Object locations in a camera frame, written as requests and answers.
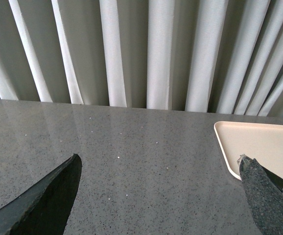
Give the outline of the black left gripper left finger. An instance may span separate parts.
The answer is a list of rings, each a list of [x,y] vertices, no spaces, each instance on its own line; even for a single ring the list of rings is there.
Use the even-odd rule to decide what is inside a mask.
[[[62,235],[81,178],[77,154],[0,209],[0,235]]]

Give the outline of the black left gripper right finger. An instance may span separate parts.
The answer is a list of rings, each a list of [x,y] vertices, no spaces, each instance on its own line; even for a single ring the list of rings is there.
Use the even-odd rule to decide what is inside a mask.
[[[263,235],[283,235],[283,178],[245,154],[237,163],[254,223]]]

